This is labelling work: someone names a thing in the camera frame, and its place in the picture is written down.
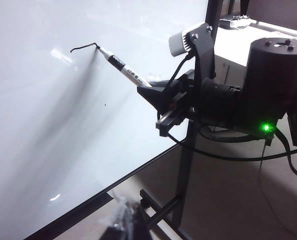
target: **black cable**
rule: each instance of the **black cable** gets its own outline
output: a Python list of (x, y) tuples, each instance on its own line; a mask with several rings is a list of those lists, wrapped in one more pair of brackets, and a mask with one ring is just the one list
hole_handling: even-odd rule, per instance
[(185, 58), (179, 63), (177, 69), (175, 70), (175, 72), (173, 73), (172, 77), (170, 78), (170, 80), (167, 82), (163, 92), (165, 92), (171, 85), (171, 83), (174, 81), (175, 77), (177, 76), (177, 74), (179, 73), (181, 67), (183, 66), (183, 64), (187, 61), (187, 60), (190, 60), (192, 57), (194, 57), (193, 54), (187, 54), (185, 56)]
[(197, 131), (203, 138), (219, 143), (246, 143), (250, 141), (260, 140), (260, 138), (251, 135), (235, 137), (215, 136), (212, 134), (208, 126), (201, 126)]
[[(265, 152), (265, 147), (266, 147), (266, 144), (264, 143), (264, 147), (263, 147), (263, 151), (262, 151), (262, 157), (264, 157), (264, 152)], [(269, 198), (266, 196), (264, 190), (263, 190), (263, 187), (262, 187), (262, 182), (261, 182), (261, 172), (262, 172), (262, 166), (263, 166), (263, 161), (261, 160), (260, 161), (260, 164), (259, 164), (259, 169), (258, 169), (258, 175), (257, 175), (257, 182), (258, 182), (258, 185), (259, 185), (259, 189), (262, 193), (262, 196), (264, 197), (270, 211), (272, 212), (273, 216), (275, 217), (275, 219), (279, 222), (279, 224), (289, 233), (291, 233), (292, 235), (294, 235), (296, 238), (297, 238), (297, 234), (295, 232), (293, 232), (290, 228), (288, 228), (278, 217), (277, 213), (275, 212), (271, 202), (269, 201)]]
[(189, 145), (186, 145), (180, 141), (178, 141), (175, 137), (173, 137), (170, 133), (168, 133), (168, 137), (170, 139), (172, 139), (174, 142), (176, 142), (177, 144), (179, 144), (182, 147), (188, 148), (198, 154), (202, 154), (204, 156), (210, 157), (210, 158), (215, 158), (215, 159), (221, 159), (221, 160), (226, 160), (226, 161), (235, 161), (235, 162), (257, 162), (257, 161), (265, 161), (265, 160), (270, 160), (270, 159), (277, 159), (277, 158), (281, 158), (281, 157), (285, 157), (288, 154), (297, 154), (297, 149), (290, 151), (289, 153), (287, 152), (283, 152), (283, 153), (279, 153), (279, 154), (274, 154), (274, 155), (270, 155), (270, 156), (263, 156), (263, 157), (228, 157), (228, 156), (221, 156), (221, 155), (216, 155), (216, 154), (212, 154), (206, 151), (202, 151), (199, 149), (196, 149), (194, 147), (191, 147)]
[(290, 151), (290, 144), (289, 144), (288, 139), (284, 136), (284, 134), (278, 128), (276, 128), (276, 130), (275, 130), (275, 135), (281, 141), (281, 143), (283, 144), (283, 146), (285, 148), (287, 161), (288, 161), (288, 165), (289, 165), (290, 169), (297, 176), (297, 170), (293, 166), (292, 160), (291, 160), (291, 154), (290, 154), (291, 151)]

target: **whiteboard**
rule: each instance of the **whiteboard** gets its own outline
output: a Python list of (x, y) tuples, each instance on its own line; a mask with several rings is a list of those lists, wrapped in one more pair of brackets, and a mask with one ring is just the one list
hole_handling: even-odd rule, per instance
[(206, 11), (206, 0), (0, 0), (0, 240), (31, 235), (174, 144), (95, 48), (70, 49), (97, 42), (147, 80), (169, 79), (183, 56), (168, 38)]

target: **black metal stand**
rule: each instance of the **black metal stand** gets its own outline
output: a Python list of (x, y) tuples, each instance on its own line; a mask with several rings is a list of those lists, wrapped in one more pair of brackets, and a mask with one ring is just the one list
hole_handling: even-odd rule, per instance
[[(194, 147), (197, 137), (197, 124), (189, 121), (185, 144)], [(193, 160), (193, 151), (182, 148), (175, 197), (172, 198), (165, 206), (159, 206), (156, 201), (143, 189), (139, 192), (142, 197), (141, 204), (144, 208), (152, 207), (156, 212), (147, 222), (149, 229), (153, 228), (159, 221), (164, 220), (183, 240), (191, 238), (181, 229), (183, 209), (189, 183), (191, 165)]]

